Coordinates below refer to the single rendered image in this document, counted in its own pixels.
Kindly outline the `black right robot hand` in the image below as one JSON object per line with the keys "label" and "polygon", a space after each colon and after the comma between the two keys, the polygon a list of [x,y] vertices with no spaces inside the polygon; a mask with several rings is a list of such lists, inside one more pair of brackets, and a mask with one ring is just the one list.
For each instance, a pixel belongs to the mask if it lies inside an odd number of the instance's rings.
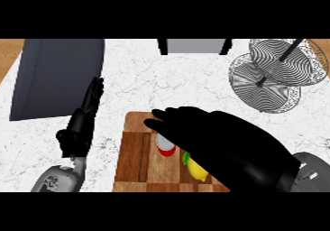
{"label": "black right robot hand", "polygon": [[236,192],[288,192],[301,162],[275,136],[235,115],[193,106],[152,111],[145,125],[191,153]]}

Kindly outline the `wooden cutting board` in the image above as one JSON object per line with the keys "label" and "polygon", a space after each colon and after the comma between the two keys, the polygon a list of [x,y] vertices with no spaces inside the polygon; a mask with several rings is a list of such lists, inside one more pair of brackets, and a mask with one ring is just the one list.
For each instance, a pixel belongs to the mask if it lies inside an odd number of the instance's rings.
{"label": "wooden cutting board", "polygon": [[161,154],[158,133],[145,126],[146,118],[154,118],[151,112],[126,115],[114,192],[229,192],[213,175],[207,181],[191,176],[182,148],[171,157]]}

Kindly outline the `yellow lemon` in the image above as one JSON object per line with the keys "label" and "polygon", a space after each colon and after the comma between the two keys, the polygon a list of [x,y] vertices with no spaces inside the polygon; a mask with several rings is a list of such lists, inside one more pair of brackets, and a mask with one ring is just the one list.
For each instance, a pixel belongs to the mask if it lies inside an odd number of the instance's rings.
{"label": "yellow lemon", "polygon": [[207,181],[210,172],[199,166],[195,160],[191,157],[191,153],[185,152],[183,164],[188,167],[191,176],[201,181]]}

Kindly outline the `grey appliance with black frame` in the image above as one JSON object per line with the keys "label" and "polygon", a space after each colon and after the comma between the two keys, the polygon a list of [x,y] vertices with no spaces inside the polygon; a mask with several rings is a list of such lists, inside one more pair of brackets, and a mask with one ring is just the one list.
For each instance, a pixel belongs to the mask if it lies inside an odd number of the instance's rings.
{"label": "grey appliance with black frame", "polygon": [[158,39],[158,48],[163,55],[170,53],[217,53],[227,55],[232,46],[232,39]]}

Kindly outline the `red and white can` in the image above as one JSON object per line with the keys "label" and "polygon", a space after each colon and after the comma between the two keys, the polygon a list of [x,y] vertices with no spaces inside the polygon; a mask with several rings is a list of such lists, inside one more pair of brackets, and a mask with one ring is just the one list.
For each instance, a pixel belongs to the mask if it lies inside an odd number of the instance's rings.
{"label": "red and white can", "polygon": [[158,134],[157,137],[157,144],[160,154],[165,157],[171,157],[176,152],[176,145],[161,134]]}

